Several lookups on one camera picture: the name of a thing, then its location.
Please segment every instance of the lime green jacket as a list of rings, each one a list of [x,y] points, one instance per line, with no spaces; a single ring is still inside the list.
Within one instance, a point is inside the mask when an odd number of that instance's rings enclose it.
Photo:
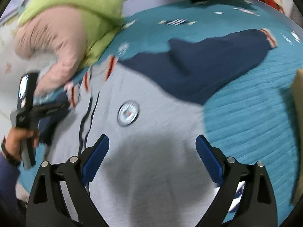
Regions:
[[[87,50],[79,69],[92,65],[98,61],[124,23],[122,0],[33,0],[20,17],[19,25],[45,9],[58,5],[70,5],[81,12],[87,35]]]

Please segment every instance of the navy sleeve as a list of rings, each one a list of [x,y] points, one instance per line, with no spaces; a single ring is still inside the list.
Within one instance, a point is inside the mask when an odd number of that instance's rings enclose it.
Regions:
[[[170,39],[169,46],[166,53],[140,53],[120,63],[151,78],[170,95],[201,105],[258,66],[272,48],[266,34],[255,29],[197,43]]]
[[[18,210],[16,183],[20,172],[17,167],[9,164],[0,153],[0,196],[13,211]]]
[[[59,94],[56,98],[56,101],[67,102],[68,98],[66,91]],[[66,109],[49,117],[43,118],[39,121],[38,129],[40,131],[40,142],[51,146],[57,125],[69,114],[69,112],[70,110]]]

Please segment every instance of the hand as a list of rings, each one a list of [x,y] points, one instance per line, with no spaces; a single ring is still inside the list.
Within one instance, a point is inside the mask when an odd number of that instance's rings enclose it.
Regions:
[[[6,138],[5,149],[9,155],[13,156],[14,159],[20,161],[20,145],[21,141],[27,138],[34,137],[34,148],[39,146],[39,131],[11,128],[9,135]]]

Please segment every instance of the handheld controller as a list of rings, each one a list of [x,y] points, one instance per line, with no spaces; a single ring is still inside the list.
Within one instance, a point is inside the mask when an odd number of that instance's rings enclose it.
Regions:
[[[27,73],[21,78],[17,110],[11,112],[12,126],[36,130],[40,119],[69,108],[70,104],[67,101],[34,106],[33,98],[37,79],[38,72]],[[25,169],[29,169],[36,164],[33,144],[33,138],[21,142],[21,158]]]

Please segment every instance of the bed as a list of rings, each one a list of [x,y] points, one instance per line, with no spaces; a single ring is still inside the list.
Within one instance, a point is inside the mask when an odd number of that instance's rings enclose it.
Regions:
[[[282,223],[293,209],[291,197],[299,163],[297,120],[290,84],[296,69],[303,65],[302,44],[292,31],[299,38],[303,31],[278,11],[252,0],[209,0],[196,5],[181,1],[159,5],[148,10],[139,8],[144,11],[127,17],[126,22],[133,23],[114,38],[96,64],[102,63],[109,54],[128,59],[142,51],[166,51],[167,41],[172,37],[198,42],[264,27],[275,36],[278,47],[269,52],[260,66],[230,82],[206,102],[204,125],[211,145],[220,148],[226,156],[246,164],[264,162],[275,192],[278,222]],[[162,20],[175,19],[195,23],[159,24]],[[73,81],[81,81],[84,73],[85,70],[78,73]],[[54,100],[62,91],[57,90],[47,100]],[[36,103],[44,101],[46,99],[40,99]],[[19,181],[28,191],[42,162],[43,150],[42,145],[37,151],[35,168],[21,169]],[[228,214],[226,220],[230,218],[232,214]]]

